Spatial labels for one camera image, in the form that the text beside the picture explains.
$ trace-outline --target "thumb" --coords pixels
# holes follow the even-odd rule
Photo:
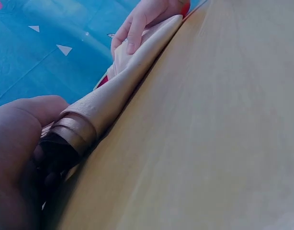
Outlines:
[[[132,18],[132,23],[128,33],[127,53],[134,54],[142,42],[142,34],[147,25],[145,14],[138,13]]]

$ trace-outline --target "brown paper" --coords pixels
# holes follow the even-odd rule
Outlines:
[[[62,137],[79,155],[86,151],[120,114],[181,22],[182,16],[175,15],[144,31],[142,44],[133,55],[126,53],[127,42],[122,43],[107,71],[109,81],[64,110],[48,133]]]

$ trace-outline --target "rolled brown paper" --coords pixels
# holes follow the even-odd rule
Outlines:
[[[61,145],[62,142],[63,146],[68,143],[81,156],[118,117],[181,22],[182,16],[175,15],[144,31],[142,44],[133,55],[126,53],[127,42],[122,43],[107,71],[109,81],[65,109],[41,141],[47,147],[51,143]]]

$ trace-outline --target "blue surface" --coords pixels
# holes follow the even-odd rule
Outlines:
[[[0,105],[88,94],[112,63],[111,38],[138,0],[0,0]],[[199,0],[192,0],[192,7]],[[39,26],[40,32],[29,26]],[[65,56],[57,45],[72,48]]]

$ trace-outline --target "triangle pattern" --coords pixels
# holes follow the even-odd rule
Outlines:
[[[38,33],[40,32],[40,26],[39,25],[29,25],[29,27],[35,31],[37,31]]]
[[[65,56],[67,56],[70,53],[70,51],[72,50],[72,48],[71,47],[68,47],[68,46],[57,45],[57,47],[61,50],[61,52]]]

